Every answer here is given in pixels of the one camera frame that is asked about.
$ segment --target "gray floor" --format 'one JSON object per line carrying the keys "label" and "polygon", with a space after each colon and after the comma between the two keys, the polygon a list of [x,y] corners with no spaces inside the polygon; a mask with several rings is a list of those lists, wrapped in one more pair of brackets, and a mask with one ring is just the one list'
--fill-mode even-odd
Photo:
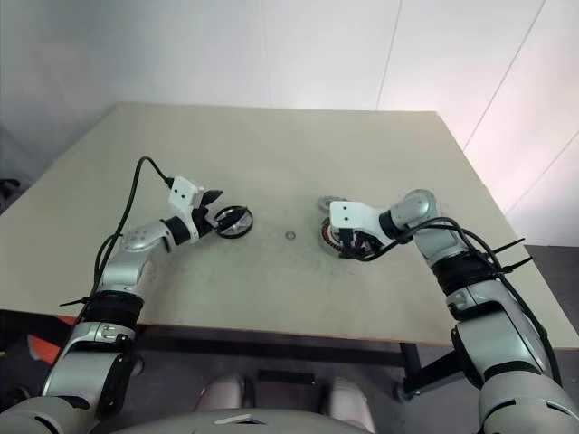
{"label": "gray floor", "polygon": [[[579,326],[579,249],[528,246],[535,261],[564,311],[575,327]],[[233,332],[187,331],[201,337],[235,339]],[[324,340],[312,338],[284,338],[256,335],[256,339],[292,339],[296,342],[323,345]],[[343,345],[374,348],[389,344],[351,343]],[[422,362],[450,351],[449,348],[420,346]],[[318,384],[341,375],[357,382],[365,391],[375,417],[378,432],[388,433],[445,433],[464,434],[478,430],[478,391],[460,380],[436,391],[425,393],[404,405],[391,398],[394,382],[402,378],[400,369],[368,367],[333,363],[301,363],[264,361],[250,357],[212,356],[179,353],[145,352],[146,367],[128,388],[125,407],[118,417],[109,420],[93,432],[106,433],[127,425],[153,420],[191,410],[200,391],[213,378],[226,373],[243,373],[255,377],[259,369],[287,370],[314,373]],[[567,392],[579,402],[579,353],[557,352]],[[24,351],[8,354],[0,372],[0,390],[13,383],[23,382],[35,391],[41,387],[46,367],[32,363]],[[267,407],[314,410],[318,387],[258,385],[258,405]]]}

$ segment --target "beige table top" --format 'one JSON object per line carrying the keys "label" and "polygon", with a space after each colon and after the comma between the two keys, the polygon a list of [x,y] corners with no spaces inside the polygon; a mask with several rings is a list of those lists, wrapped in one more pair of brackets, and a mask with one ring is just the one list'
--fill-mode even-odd
{"label": "beige table top", "polygon": [[[317,238],[319,196],[386,208],[427,188],[491,246],[516,238],[435,113],[123,103],[0,217],[0,308],[77,314],[78,306],[58,305],[88,293],[96,250],[119,220],[142,155],[223,189],[215,211],[245,204],[255,218],[244,238],[213,234],[182,251],[166,287],[147,301],[146,323],[447,344],[454,320],[417,249],[408,244],[373,263],[327,255]],[[166,195],[146,167],[128,227],[169,216]],[[526,255],[517,247],[501,258]],[[554,346],[579,347],[534,265],[510,279]]]}

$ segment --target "wheel caster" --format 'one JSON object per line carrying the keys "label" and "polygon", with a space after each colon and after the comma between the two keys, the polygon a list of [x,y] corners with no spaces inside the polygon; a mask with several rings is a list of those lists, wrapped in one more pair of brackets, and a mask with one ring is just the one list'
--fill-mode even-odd
{"label": "wheel caster", "polygon": [[392,395],[394,396],[394,400],[396,402],[400,402],[401,404],[405,404],[406,402],[410,402],[414,398],[413,394],[406,393],[404,391],[404,385],[401,382],[397,382],[394,385]]}
{"label": "wheel caster", "polygon": [[241,238],[253,227],[252,212],[245,206],[228,206],[220,210],[214,217],[217,222],[215,232],[229,240]]}

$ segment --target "white wall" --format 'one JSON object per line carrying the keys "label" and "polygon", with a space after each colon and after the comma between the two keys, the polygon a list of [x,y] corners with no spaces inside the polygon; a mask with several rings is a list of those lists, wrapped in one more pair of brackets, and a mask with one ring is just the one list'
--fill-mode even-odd
{"label": "white wall", "polygon": [[433,109],[519,233],[579,246],[578,7],[4,0],[0,170],[35,180],[117,100]]}

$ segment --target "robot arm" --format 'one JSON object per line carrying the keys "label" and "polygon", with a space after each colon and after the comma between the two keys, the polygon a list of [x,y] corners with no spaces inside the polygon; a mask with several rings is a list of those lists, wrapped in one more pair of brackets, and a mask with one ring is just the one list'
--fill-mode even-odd
{"label": "robot arm", "polygon": [[416,190],[387,211],[332,202],[329,232],[342,257],[361,260],[376,241],[387,247],[370,258],[414,240],[458,321],[451,339],[466,376],[481,388],[481,432],[577,432],[579,412],[551,379],[540,334],[508,282],[451,222],[440,218],[432,193]]}
{"label": "robot arm", "polygon": [[210,231],[242,236],[252,225],[244,207],[207,216],[206,206],[221,195],[176,177],[169,205],[175,214],[125,235],[43,387],[43,396],[0,415],[1,432],[85,433],[122,407],[133,366],[138,316],[158,286],[171,256]]}

